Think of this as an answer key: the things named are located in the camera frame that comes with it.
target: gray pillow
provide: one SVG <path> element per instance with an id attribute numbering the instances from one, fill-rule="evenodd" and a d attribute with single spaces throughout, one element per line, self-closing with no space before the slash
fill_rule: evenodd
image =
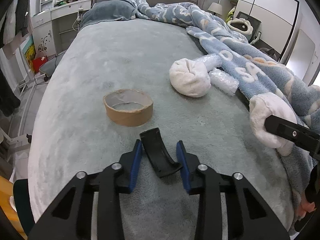
<path id="1" fill-rule="evenodd" d="M 134 7 L 125 1 L 110 0 L 98 2 L 83 15 L 80 30 L 87 25 L 99 22 L 128 21 L 135 18 L 134 14 Z"/>

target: blue patterned blanket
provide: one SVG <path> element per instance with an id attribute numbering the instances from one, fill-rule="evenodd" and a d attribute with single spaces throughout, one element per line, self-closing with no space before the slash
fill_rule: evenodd
<path id="1" fill-rule="evenodd" d="M 189 2 L 150 7 L 146 0 L 123 1 L 134 6 L 137 18 L 185 27 L 208 53 L 221 56 L 222 68 L 239 80 L 239 89 L 247 99 L 266 92 L 275 93 L 295 111 L 298 124 L 307 124 L 320 133 L 320 87 L 308 87 L 285 65 L 248 44 L 242 34 L 230 30 L 222 19 Z M 295 145 L 281 159 L 292 187 L 293 205 L 297 208 L 301 193 L 308 185 L 313 161 L 308 152 Z"/>

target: white lamp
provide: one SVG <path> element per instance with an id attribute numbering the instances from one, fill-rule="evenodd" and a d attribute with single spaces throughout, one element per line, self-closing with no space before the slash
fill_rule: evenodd
<path id="1" fill-rule="evenodd" d="M 213 2 L 213 3 L 209 6 L 208 11 L 213 12 L 213 15 L 216 15 L 216 14 L 222 15 L 222 5 Z"/>

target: gray fleece bed sheet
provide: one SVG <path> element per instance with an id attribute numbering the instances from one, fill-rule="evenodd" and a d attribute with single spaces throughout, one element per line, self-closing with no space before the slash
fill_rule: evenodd
<path id="1" fill-rule="evenodd" d="M 28 163 L 35 220 L 78 171 L 102 171 L 132 150 L 139 133 L 159 127 L 174 160 L 182 140 L 188 152 L 217 172 L 243 173 L 289 229 L 293 207 L 285 170 L 276 151 L 253 135 L 244 104 L 215 87 L 204 97 L 188 98 L 171 86 L 172 63 L 202 55 L 186 30 L 174 25 L 135 19 L 84 27 L 37 113 Z M 124 88 L 151 96 L 149 122 L 124 127 L 107 117 L 103 96 Z M 198 196 L 184 191 L 180 173 L 159 179 L 145 155 L 134 192 L 121 194 L 120 204 L 126 239 L 194 239 Z M 223 209 L 224 239 L 226 223 Z"/>

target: screw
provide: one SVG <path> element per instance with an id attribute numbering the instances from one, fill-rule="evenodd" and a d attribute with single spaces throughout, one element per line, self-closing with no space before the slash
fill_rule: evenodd
<path id="1" fill-rule="evenodd" d="M 235 173 L 233 176 L 235 177 L 235 179 L 238 179 L 238 180 L 243 178 L 243 175 L 239 172 Z"/>
<path id="2" fill-rule="evenodd" d="M 114 163 L 111 165 L 111 168 L 113 168 L 114 170 L 119 170 L 122 168 L 122 165 L 120 163 Z"/>
<path id="3" fill-rule="evenodd" d="M 85 172 L 84 171 L 79 171 L 76 176 L 77 176 L 78 179 L 83 179 L 85 177 Z"/>
<path id="4" fill-rule="evenodd" d="M 205 170 L 208 169 L 208 166 L 205 165 L 205 164 L 199 164 L 199 165 L 198 165 L 198 169 L 201 170 L 201 171 L 205 171 Z"/>

